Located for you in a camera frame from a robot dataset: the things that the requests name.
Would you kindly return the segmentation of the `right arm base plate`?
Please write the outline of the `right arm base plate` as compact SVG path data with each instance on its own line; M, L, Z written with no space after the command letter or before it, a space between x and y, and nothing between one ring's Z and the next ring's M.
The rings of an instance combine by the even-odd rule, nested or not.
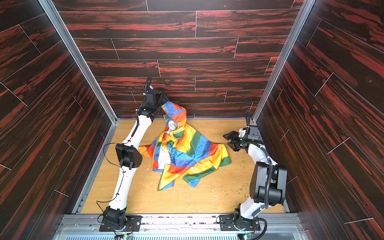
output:
M249 220L243 217L235 217L234 214L219 215L217 223L221 231L260 231L261 227L257 220Z

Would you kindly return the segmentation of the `rainbow striped hooded jacket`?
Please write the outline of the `rainbow striped hooded jacket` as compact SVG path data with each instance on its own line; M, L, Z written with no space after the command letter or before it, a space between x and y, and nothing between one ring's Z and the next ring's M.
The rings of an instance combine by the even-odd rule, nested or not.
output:
M196 187L201 178L231 164L223 144L215 144L187 124L187 111L170 101L162 105L166 127L139 152L152 159L152 170L160 172L158 191L171 188L176 179Z

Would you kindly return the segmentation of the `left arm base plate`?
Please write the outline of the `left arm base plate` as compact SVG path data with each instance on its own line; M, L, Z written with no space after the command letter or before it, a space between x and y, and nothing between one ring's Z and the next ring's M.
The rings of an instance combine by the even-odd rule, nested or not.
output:
M140 215L120 215L117 218L103 217L100 232L138 232L142 223Z

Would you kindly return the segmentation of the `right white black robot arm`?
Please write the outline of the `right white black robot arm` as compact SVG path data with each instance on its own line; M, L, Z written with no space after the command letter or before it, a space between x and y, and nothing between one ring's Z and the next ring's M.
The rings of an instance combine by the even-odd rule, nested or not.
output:
M239 204L233 219L227 225L237 230L256 228L257 215L262 211L282 204L286 196L287 170L268 154L264 142L260 139L256 126L247 126L239 132L232 131L223 137L229 141L228 146L235 152L245 150L255 163L250 182L250 196Z

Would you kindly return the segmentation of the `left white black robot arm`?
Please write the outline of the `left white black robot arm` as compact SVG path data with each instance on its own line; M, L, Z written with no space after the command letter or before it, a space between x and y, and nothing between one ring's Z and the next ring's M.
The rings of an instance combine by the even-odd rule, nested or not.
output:
M169 100L164 92L152 89L145 90L144 97L139 109L136 110L136 122L131 132L121 144L116 144L119 178L114 196L103 212L100 227L103 232L120 232L126 228L127 197L134 174L143 161L143 156L139 153L140 142L161 106Z

